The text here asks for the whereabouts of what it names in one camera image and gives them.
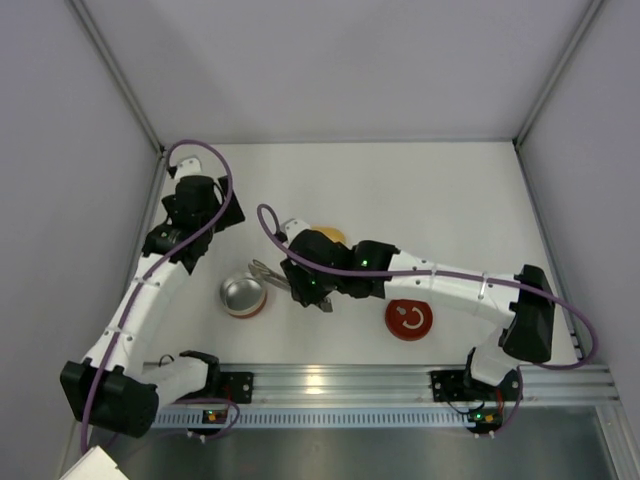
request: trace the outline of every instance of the red plate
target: red plate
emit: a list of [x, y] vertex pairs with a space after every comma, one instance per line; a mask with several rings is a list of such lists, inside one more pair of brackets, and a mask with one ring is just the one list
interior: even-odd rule
[[420, 340], [433, 325], [429, 304], [416, 300], [392, 300], [384, 317], [389, 331], [408, 342]]

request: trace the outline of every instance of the gray wall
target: gray wall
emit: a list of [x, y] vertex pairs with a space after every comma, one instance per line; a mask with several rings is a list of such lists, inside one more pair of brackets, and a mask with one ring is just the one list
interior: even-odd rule
[[511, 139], [588, 0], [87, 0], [165, 141]]
[[524, 147], [561, 269], [640, 438], [640, 2], [609, 2]]
[[46, 479], [58, 376], [118, 303], [154, 155], [62, 0], [0, 2], [0, 64], [0, 477]]

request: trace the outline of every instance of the white table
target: white table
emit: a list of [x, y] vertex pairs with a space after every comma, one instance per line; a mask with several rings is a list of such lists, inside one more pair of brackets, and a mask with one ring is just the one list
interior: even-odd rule
[[[148, 360], [193, 349], [223, 363], [464, 364], [493, 329], [488, 322], [432, 305], [423, 339], [396, 339], [384, 323], [387, 301], [332, 295], [334, 313], [294, 303], [269, 288], [264, 310], [238, 320], [221, 308], [218, 287], [257, 258], [279, 269], [283, 255], [264, 236], [256, 206], [280, 220], [301, 218], [342, 230], [349, 242], [392, 243], [412, 254], [491, 273], [525, 263], [550, 277], [526, 187], [510, 143], [342, 143], [223, 145], [247, 221], [214, 236], [190, 281], [177, 293]], [[197, 154], [205, 172], [223, 174], [215, 157], [182, 147], [172, 162]], [[173, 190], [167, 179], [163, 195]], [[164, 219], [159, 207], [156, 221]], [[576, 360], [557, 309], [552, 363]]]

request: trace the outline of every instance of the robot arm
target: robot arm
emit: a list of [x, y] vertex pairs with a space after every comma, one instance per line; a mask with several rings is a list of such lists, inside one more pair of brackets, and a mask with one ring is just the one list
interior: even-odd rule
[[[175, 194], [162, 199], [167, 219], [148, 233], [133, 280], [111, 322], [81, 363], [67, 362], [60, 374], [74, 416], [78, 421], [99, 365], [108, 356], [91, 409], [89, 423], [113, 432], [140, 437], [150, 428], [158, 409], [187, 395], [215, 396], [219, 384], [218, 359], [199, 352], [183, 352], [163, 368], [143, 372], [148, 348], [171, 297], [187, 281], [214, 233], [244, 221], [232, 195], [220, 220], [184, 249], [162, 263], [148, 279], [145, 274], [165, 254], [204, 227], [221, 208], [215, 190], [228, 193], [227, 177], [216, 181], [201, 174], [197, 158], [182, 161], [176, 169]], [[135, 302], [122, 329], [120, 320], [134, 292]], [[117, 335], [115, 348], [109, 345]]]
[[[303, 306], [317, 304], [332, 291], [354, 298], [411, 299], [444, 305], [483, 318], [496, 325], [494, 332], [470, 353], [470, 378], [497, 386], [521, 361], [543, 363], [551, 359], [554, 305], [534, 294], [513, 288], [431, 275], [393, 276], [394, 271], [438, 270], [487, 276], [438, 265], [393, 245], [363, 241], [352, 249], [311, 230], [302, 220], [283, 225], [285, 245], [304, 258], [340, 270], [389, 271], [388, 277], [343, 277], [297, 265], [291, 259], [281, 267], [291, 284], [292, 297]], [[519, 275], [492, 275], [516, 280], [550, 292], [544, 272], [525, 265]]]

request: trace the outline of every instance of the gray floor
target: gray floor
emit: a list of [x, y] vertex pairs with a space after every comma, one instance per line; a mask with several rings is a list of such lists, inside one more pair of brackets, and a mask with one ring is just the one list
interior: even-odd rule
[[109, 449], [131, 480], [616, 478], [588, 409], [523, 408], [493, 441], [433, 428], [238, 430], [206, 445], [153, 435]]

